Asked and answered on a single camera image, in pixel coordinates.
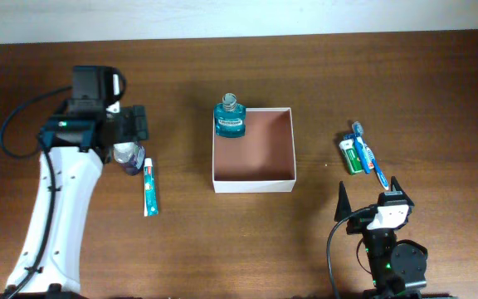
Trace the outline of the green Dettol soap bar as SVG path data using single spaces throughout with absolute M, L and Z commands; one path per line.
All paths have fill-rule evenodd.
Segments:
M 343 157 L 346 160 L 346 164 L 351 175 L 359 174 L 363 172 L 363 166 L 361 164 L 359 155 L 354 146 L 354 141 L 342 140 L 339 143 L 339 148 L 343 154 Z

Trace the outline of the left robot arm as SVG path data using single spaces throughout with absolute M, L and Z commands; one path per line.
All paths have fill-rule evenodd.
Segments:
M 40 178 L 22 251 L 1 298 L 80 297 L 80 252 L 87 212 L 103 168 L 144 167 L 145 109 L 122 107 L 127 89 L 112 66 L 74 66 L 71 96 L 37 135 Z

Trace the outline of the clear pump soap bottle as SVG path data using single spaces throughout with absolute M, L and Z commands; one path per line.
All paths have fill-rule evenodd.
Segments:
M 114 145 L 114 159 L 128 175 L 138 174 L 144 167 L 145 149 L 139 142 Z

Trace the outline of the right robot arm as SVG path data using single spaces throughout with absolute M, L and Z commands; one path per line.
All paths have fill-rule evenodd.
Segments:
M 427 285 L 428 251 L 412 240 L 397 239 L 396 231 L 408 223 L 414 202 L 402 190 L 396 178 L 391 188 L 368 207 L 353 211 L 344 183 L 339 183 L 339 198 L 334 228 L 328 238 L 330 248 L 334 233 L 346 224 L 348 235 L 362 236 L 373 288 L 363 291 L 363 298 L 420 298 Z

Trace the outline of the blue white toothbrush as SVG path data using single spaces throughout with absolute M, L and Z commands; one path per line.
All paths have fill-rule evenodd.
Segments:
M 362 133 L 363 134 L 363 126 L 358 121 L 355 121 L 352 124 L 352 130 L 353 130 L 354 133 Z M 378 161 L 376 160 L 376 158 L 373 154 L 373 151 L 365 144 L 364 139 L 363 139 L 363 145 L 364 145 L 365 152 L 366 152 L 366 155 L 367 155 L 366 159 L 368 161 L 368 166 L 369 166 L 369 163 L 372 163 L 373 170 L 375 171 L 375 173 L 378 177 L 378 181 L 380 182 L 380 184 L 383 186 L 383 188 L 385 190 L 388 190 L 389 189 L 388 180 L 387 180 L 386 176 L 384 175 L 383 171 L 381 170 L 381 168 L 379 167 Z

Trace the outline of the teal mouthwash bottle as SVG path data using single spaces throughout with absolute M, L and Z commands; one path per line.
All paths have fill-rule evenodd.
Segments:
M 225 138 L 240 138 L 246 133 L 246 107 L 237 97 L 226 93 L 213 110 L 216 134 Z

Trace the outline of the teal toothpaste tube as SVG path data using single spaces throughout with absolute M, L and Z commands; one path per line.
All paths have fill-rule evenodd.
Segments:
M 154 164 L 151 158 L 144 159 L 144 216 L 159 214 L 157 192 L 155 188 Z

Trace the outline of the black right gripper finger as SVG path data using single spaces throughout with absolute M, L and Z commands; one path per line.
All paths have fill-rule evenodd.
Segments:
M 395 176 L 391 177 L 391 191 L 392 192 L 397 192 L 398 194 L 401 194 L 402 197 L 407 201 L 407 204 L 408 204 L 409 207 L 414 207 L 415 206 L 414 202 L 410 199 L 410 197 L 407 195 L 407 193 L 402 189 L 400 183 L 398 182 L 398 180 Z
M 338 202 L 335 209 L 334 221 L 340 222 L 352 213 L 349 197 L 344 182 L 339 182 Z

